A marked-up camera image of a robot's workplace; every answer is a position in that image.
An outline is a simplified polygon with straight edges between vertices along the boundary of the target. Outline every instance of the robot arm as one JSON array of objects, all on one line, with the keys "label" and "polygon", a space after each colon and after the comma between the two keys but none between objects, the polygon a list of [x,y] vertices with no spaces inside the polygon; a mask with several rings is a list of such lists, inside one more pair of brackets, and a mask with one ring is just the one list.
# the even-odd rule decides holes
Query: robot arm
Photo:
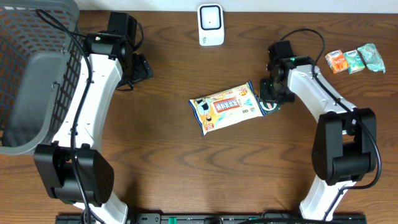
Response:
[{"label": "robot arm", "polygon": [[[90,210],[105,223],[124,224],[128,216],[127,205],[112,191],[113,168],[100,154],[102,130],[111,97],[115,88],[127,84],[132,89],[133,83],[153,77],[145,57],[133,53],[137,48],[133,46],[136,27],[135,18],[126,13],[112,12],[108,30],[88,34],[83,43],[93,77],[76,127],[75,142],[81,146],[76,150],[76,156]],[[70,128],[87,80],[88,68],[82,59],[80,78],[61,128],[50,146],[38,145],[34,154],[48,195],[81,209],[85,209],[85,204],[72,166],[67,161],[73,159]]]},{"label": "robot arm", "polygon": [[[312,163],[317,175],[307,197],[300,204],[301,214],[303,218],[312,220],[322,220],[327,214],[326,220],[330,221],[342,198],[333,203],[336,195],[340,194],[339,189],[353,186],[366,173],[374,170],[376,158],[372,146],[355,120],[313,78],[313,60],[310,57],[296,57],[288,40],[270,46],[269,57],[267,69],[271,71],[270,79],[262,80],[260,89],[263,102],[293,102],[297,95],[318,123],[312,151]],[[374,113],[368,108],[357,109],[323,78],[318,67],[315,67],[315,72],[326,89],[356,113],[376,136]],[[343,142],[344,134],[355,136],[354,141]]]}]

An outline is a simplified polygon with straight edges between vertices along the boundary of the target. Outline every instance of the snack bag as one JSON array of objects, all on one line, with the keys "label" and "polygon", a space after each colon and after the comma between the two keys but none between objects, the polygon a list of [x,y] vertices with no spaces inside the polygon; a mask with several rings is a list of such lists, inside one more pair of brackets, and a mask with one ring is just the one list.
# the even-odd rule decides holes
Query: snack bag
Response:
[{"label": "snack bag", "polygon": [[325,56],[325,58],[330,68],[333,70],[334,74],[342,72],[349,68],[348,62],[344,58],[341,50],[335,50],[334,52],[330,52]]},{"label": "snack bag", "polygon": [[358,50],[361,52],[369,70],[374,72],[386,72],[386,66],[384,65],[383,59],[381,58],[381,55],[377,51],[374,44],[365,44],[364,46],[359,47]]},{"label": "snack bag", "polygon": [[208,131],[266,115],[259,106],[250,81],[229,90],[190,100],[189,104],[202,128],[202,136]]},{"label": "snack bag", "polygon": [[359,56],[358,51],[352,50],[349,52],[345,52],[344,57],[348,62],[349,65],[348,72],[350,74],[364,70],[365,65],[362,63],[362,59]]}]

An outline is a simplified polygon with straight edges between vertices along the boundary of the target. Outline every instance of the white plug-in device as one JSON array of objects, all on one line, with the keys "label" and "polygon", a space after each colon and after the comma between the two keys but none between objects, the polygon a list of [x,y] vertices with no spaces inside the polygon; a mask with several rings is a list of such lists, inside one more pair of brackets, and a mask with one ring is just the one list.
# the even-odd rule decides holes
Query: white plug-in device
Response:
[{"label": "white plug-in device", "polygon": [[198,8],[199,44],[221,45],[224,42],[223,8],[219,4],[202,4]]}]

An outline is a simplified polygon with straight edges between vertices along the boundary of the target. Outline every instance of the green connector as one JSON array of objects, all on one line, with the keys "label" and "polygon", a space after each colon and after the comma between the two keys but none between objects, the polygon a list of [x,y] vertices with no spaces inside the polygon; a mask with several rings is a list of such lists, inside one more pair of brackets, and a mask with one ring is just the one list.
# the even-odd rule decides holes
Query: green connector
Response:
[{"label": "green connector", "polygon": [[170,217],[169,218],[169,224],[177,224],[177,218]]},{"label": "green connector", "polygon": [[256,217],[250,217],[249,220],[256,220]]}]

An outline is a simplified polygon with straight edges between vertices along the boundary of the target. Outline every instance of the wooden table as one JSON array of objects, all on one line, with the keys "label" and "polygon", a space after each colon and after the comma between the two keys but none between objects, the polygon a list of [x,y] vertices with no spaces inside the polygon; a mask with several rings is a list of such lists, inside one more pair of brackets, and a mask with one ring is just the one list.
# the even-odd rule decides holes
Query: wooden table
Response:
[{"label": "wooden table", "polygon": [[[294,210],[315,173],[310,152],[317,126],[297,98],[276,113],[201,137],[188,100],[267,77],[267,48],[301,27],[319,30],[326,53],[375,43],[385,74],[332,74],[319,67],[341,95],[377,116],[384,169],[369,190],[351,190],[338,212],[363,212],[368,223],[397,223],[398,207],[398,17],[383,14],[224,14],[225,42],[201,47],[195,12],[132,12],[144,27],[145,53],[155,77],[133,92],[115,92],[103,131],[103,155],[115,171],[114,191],[125,202],[165,213],[256,213]],[[109,12],[83,11],[83,33],[106,28]],[[315,58],[317,36],[295,34],[297,55]],[[368,174],[358,185],[368,183]],[[53,223],[59,213],[78,213],[50,199],[31,156],[0,156],[0,223]]]}]

